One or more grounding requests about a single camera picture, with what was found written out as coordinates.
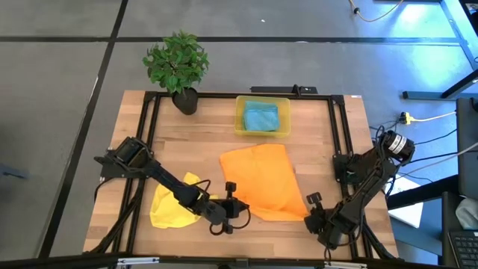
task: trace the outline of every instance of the gray floor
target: gray floor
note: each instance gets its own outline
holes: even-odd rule
[[[356,1],[367,17],[393,4]],[[0,35],[109,36],[118,0],[0,2]],[[464,14],[449,3],[453,14]],[[340,1],[130,1],[120,36],[163,36],[178,29],[199,36],[453,37],[438,4],[404,4],[375,23],[350,15]],[[52,255],[82,250],[93,208],[99,165],[93,156],[109,144],[124,90],[157,90],[141,58],[150,43],[117,43],[66,204]],[[203,43],[211,69],[201,91],[248,92],[253,85],[303,84],[320,93],[358,94],[369,124],[394,120],[401,111],[424,118],[455,109],[453,102],[406,101],[404,90],[443,91],[472,71],[459,46],[436,44]],[[95,83],[104,43],[0,43],[0,163],[28,170],[29,179],[0,180],[0,259],[35,256],[69,150]],[[454,117],[398,131],[416,142],[444,135]],[[440,133],[432,133],[431,128]],[[420,145],[416,158],[456,150],[456,136]],[[410,171],[425,164],[409,165]],[[415,176],[437,180],[456,173],[456,160]],[[420,230],[437,238],[439,201],[426,203]],[[399,223],[396,238],[406,240]],[[398,243],[409,261],[435,264],[436,256]]]

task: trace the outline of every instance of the black plant pot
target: black plant pot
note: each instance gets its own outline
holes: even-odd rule
[[[197,99],[197,91],[192,87],[183,89],[182,93],[173,94],[174,105],[186,115],[191,115],[196,112]]]

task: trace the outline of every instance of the cloth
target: cloth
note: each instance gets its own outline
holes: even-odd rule
[[[243,121],[247,131],[276,131],[279,129],[279,110],[276,104],[246,101]]]
[[[455,214],[463,229],[478,229],[478,201],[470,198],[462,200]]]
[[[226,181],[237,184],[234,196],[263,220],[303,221],[308,215],[284,145],[223,153],[220,163]]]
[[[199,182],[198,176],[193,173],[186,173],[183,182],[192,185]],[[217,199],[217,195],[211,195],[211,199]],[[200,216],[189,212],[186,208],[179,205],[178,200],[174,198],[173,193],[163,185],[158,185],[155,196],[152,199],[149,218],[154,227],[182,228],[191,225],[200,219]]]

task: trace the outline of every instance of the wooden table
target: wooden table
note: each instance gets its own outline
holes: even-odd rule
[[[126,91],[114,129],[111,146],[116,148],[126,136],[135,136],[143,103],[143,91]],[[345,96],[350,134],[355,153],[372,147],[370,131],[360,96]],[[342,149],[345,147],[338,118]],[[219,156],[233,149],[260,143],[283,143],[294,166],[302,196],[319,191],[324,208],[332,208],[341,200],[341,192],[332,169],[334,145],[327,102],[291,100],[292,132],[287,138],[242,137],[234,133],[235,99],[199,99],[198,110],[185,116],[171,102],[162,98],[152,150],[163,167],[182,179],[192,172],[201,179],[210,179],[211,194],[224,197],[224,177]],[[152,105],[146,118],[146,140]],[[134,242],[134,254],[156,256],[248,257],[267,259],[323,259],[324,246],[317,236],[308,232],[302,221],[267,222],[252,216],[247,228],[233,235],[213,236],[209,223],[201,219],[181,229],[158,229],[152,226],[149,210],[158,183],[146,181],[140,219]],[[105,184],[98,193],[90,221],[84,250],[93,249],[117,220],[125,186],[124,179]],[[367,221],[387,250],[397,255],[387,205],[382,193],[368,204]],[[245,221],[242,214],[233,223]],[[125,249],[129,223],[123,231],[121,250]],[[358,242],[358,253],[364,256],[363,244]],[[333,259],[350,259],[349,247],[332,251]]]

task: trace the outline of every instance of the green leaves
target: green leaves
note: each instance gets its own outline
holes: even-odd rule
[[[208,54],[197,43],[197,37],[183,31],[163,39],[166,47],[155,44],[146,50],[143,64],[150,81],[159,83],[170,93],[181,93],[185,87],[200,82],[209,69]]]

